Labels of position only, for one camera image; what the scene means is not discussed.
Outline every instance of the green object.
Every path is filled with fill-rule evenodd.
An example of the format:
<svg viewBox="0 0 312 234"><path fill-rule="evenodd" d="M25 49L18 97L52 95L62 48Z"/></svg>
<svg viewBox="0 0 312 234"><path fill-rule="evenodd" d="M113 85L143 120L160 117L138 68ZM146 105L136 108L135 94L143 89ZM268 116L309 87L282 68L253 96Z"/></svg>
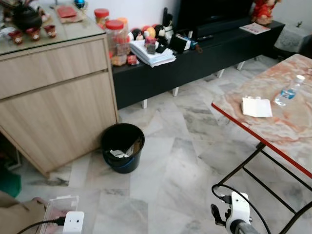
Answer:
<svg viewBox="0 0 312 234"><path fill-rule="evenodd" d="M21 191L20 175L0 166L0 190L12 197L16 197Z"/></svg>

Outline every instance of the stack of papers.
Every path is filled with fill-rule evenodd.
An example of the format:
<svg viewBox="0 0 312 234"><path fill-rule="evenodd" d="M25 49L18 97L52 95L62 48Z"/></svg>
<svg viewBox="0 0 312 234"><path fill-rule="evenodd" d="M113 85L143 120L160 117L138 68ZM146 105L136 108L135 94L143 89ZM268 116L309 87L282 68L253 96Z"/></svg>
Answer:
<svg viewBox="0 0 312 234"><path fill-rule="evenodd" d="M147 53L144 43L144 40L134 40L130 42L131 52L134 53L144 63L150 65L151 67L155 67L175 61L176 57L173 55L172 50L167 48L161 54L156 52L154 55L151 55Z"/></svg>
<svg viewBox="0 0 312 234"><path fill-rule="evenodd" d="M272 117L270 100L243 97L243 115L253 117Z"/></svg>

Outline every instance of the water bottle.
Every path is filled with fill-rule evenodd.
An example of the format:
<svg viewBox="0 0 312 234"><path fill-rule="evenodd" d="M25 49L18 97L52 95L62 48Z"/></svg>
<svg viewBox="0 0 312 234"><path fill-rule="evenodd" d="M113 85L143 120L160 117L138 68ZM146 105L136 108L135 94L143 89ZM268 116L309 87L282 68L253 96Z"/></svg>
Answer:
<svg viewBox="0 0 312 234"><path fill-rule="evenodd" d="M290 85L281 90L281 93L277 95L274 102L280 106L286 106L287 102L296 96L304 80L304 76L297 75Z"/></svg>

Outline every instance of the cabinet drawer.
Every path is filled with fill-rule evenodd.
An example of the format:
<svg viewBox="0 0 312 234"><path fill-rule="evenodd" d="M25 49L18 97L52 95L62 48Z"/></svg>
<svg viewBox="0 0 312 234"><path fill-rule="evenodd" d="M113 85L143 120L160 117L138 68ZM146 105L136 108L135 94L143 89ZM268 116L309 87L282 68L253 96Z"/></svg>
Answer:
<svg viewBox="0 0 312 234"><path fill-rule="evenodd" d="M107 68L103 40L0 62L0 99Z"/></svg>
<svg viewBox="0 0 312 234"><path fill-rule="evenodd" d="M0 102L0 126L42 172L58 168L99 147L116 124L108 73Z"/></svg>

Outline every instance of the red doll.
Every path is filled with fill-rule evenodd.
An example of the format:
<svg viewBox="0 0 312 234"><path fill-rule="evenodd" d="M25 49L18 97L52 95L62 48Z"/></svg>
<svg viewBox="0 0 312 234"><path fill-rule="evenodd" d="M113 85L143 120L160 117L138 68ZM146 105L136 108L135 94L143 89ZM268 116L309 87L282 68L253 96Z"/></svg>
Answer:
<svg viewBox="0 0 312 234"><path fill-rule="evenodd" d="M272 22L272 9L281 0L255 0L253 10L253 21L259 24L269 24Z"/></svg>

